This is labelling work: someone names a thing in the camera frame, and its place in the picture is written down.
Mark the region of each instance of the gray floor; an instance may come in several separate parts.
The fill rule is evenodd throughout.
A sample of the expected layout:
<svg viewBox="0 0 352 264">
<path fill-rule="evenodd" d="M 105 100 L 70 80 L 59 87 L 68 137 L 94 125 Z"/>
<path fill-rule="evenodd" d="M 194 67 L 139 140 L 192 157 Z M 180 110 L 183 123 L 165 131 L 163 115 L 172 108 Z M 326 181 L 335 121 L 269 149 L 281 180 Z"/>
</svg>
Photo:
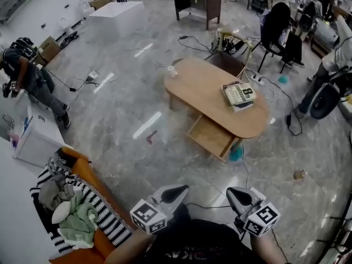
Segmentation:
<svg viewBox="0 0 352 264">
<path fill-rule="evenodd" d="M 185 136 L 194 114 L 180 103 L 175 104 L 174 111 L 169 110 L 163 86 L 165 69 L 149 59 L 171 65 L 180 58 L 206 58 L 207 53 L 185 48 L 177 39 L 194 35 L 209 45 L 218 26 L 216 19 L 206 31 L 204 20 L 188 13 L 176 21 L 173 0 L 135 1 L 143 1 L 148 11 L 147 30 L 123 40 L 106 41 L 87 22 L 79 31 L 84 32 L 79 40 L 49 64 L 49 69 L 73 87 L 82 83 L 76 78 L 86 78 L 96 69 L 101 74 L 98 82 L 110 72 L 114 73 L 111 80 L 118 76 L 97 93 L 93 93 L 93 85 L 72 93 L 56 81 L 56 94 L 71 105 L 72 125 L 64 139 L 91 158 L 98 176 L 127 210 L 160 186 L 174 183 L 190 185 L 186 201 L 204 206 L 227 205 L 226 188 L 245 186 L 247 171 L 242 160 L 224 164 Z M 243 36 L 259 37 L 259 18 L 246 9 L 246 0 L 223 1 L 220 26 L 239 30 Z M 150 43 L 153 45 L 148 52 L 138 57 L 134 57 L 137 51 L 125 52 Z M 184 43 L 198 46 L 192 39 Z M 258 48 L 249 68 L 257 71 L 262 56 L 263 49 Z M 320 63 L 306 44 L 303 56 L 306 68 L 286 69 L 284 75 L 289 82 L 279 84 L 294 104 L 307 89 L 306 77 L 313 75 Z M 280 68 L 279 58 L 269 56 L 261 73 L 278 83 Z M 267 87 L 258 90 L 273 96 Z M 263 192 L 282 214 L 274 231 L 289 261 L 313 263 L 323 248 L 314 240 L 327 238 L 336 224 L 324 217 L 339 216 L 348 198 L 350 128 L 336 108 L 323 120 L 304 119 L 303 134 L 294 137 L 284 122 L 285 114 L 292 109 L 290 102 L 278 89 L 275 91 L 276 102 L 268 103 L 271 123 L 262 135 L 244 141 L 250 170 L 248 184 Z M 155 124 L 133 139 L 136 130 L 156 112 L 161 116 Z M 293 125 L 293 129 L 298 126 L 297 122 Z M 149 145 L 146 137 L 155 130 L 157 134 Z M 307 177 L 295 181 L 294 171 L 302 169 L 308 172 Z M 194 217 L 219 223 L 230 223 L 235 217 L 229 208 L 190 207 L 190 211 Z"/>
</svg>

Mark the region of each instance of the white wall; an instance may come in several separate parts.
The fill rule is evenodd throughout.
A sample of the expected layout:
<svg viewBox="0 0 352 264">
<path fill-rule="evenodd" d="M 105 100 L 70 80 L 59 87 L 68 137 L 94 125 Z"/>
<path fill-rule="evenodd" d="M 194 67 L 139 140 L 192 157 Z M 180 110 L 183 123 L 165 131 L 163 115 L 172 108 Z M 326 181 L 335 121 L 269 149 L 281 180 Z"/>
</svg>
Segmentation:
<svg viewBox="0 0 352 264">
<path fill-rule="evenodd" d="M 29 194 L 36 169 L 13 159 L 11 153 L 10 143 L 0 138 L 0 263 L 48 264 L 58 251 Z"/>
<path fill-rule="evenodd" d="M 40 45 L 49 35 L 58 38 L 64 30 L 59 19 L 65 17 L 73 25 L 82 19 L 80 0 L 29 0 L 10 18 L 5 25 L 14 39 L 29 37 L 35 45 Z"/>
</svg>

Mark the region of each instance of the black shirt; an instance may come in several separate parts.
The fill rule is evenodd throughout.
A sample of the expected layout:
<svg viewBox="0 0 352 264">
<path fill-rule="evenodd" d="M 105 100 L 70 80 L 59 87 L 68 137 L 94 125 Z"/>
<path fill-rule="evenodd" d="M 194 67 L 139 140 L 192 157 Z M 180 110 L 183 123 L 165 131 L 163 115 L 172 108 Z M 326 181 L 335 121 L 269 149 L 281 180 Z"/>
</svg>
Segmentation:
<svg viewBox="0 0 352 264">
<path fill-rule="evenodd" d="M 265 264 L 230 227 L 204 220 L 166 228 L 140 262 Z"/>
<path fill-rule="evenodd" d="M 8 48 L 3 52 L 3 68 L 5 73 L 10 77 L 11 81 L 17 81 L 20 74 L 21 65 L 18 60 L 21 57 L 20 51 L 13 48 Z M 32 63 L 28 64 L 27 73 L 21 83 L 24 88 L 28 86 L 31 79 L 34 78 L 35 67 Z"/>
</svg>

